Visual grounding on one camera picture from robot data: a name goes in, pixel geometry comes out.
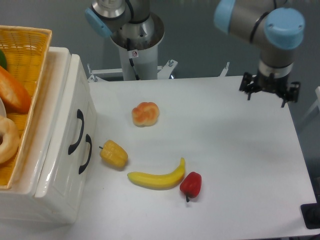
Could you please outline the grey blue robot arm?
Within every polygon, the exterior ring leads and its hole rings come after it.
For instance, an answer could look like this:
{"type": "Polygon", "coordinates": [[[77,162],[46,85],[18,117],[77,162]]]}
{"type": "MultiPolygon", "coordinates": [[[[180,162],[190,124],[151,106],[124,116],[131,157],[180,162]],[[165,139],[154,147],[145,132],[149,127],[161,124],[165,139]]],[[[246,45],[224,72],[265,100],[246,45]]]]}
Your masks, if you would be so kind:
{"type": "MultiPolygon", "coordinates": [[[[94,0],[85,10],[91,28],[117,46],[123,78],[155,80],[169,77],[171,68],[158,69],[158,45],[165,33],[162,20],[148,0],[94,0]]],[[[213,22],[227,35],[260,49],[257,74],[244,73],[240,91],[277,95],[284,103],[297,102],[301,84],[289,82],[295,51],[304,38],[305,19],[283,0],[222,0],[213,22]]]]}

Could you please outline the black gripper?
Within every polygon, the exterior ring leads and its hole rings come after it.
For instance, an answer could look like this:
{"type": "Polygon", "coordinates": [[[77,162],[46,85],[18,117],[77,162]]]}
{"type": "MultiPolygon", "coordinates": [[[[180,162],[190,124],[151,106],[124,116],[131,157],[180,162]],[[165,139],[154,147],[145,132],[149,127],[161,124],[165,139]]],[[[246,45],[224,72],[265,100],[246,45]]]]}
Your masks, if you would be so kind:
{"type": "Polygon", "coordinates": [[[264,74],[260,69],[254,76],[248,72],[243,74],[239,91],[247,94],[247,100],[251,99],[253,93],[267,92],[278,95],[282,99],[281,108],[288,102],[297,103],[300,94],[301,83],[293,81],[288,83],[290,73],[281,74],[277,77],[274,72],[264,74]]]}

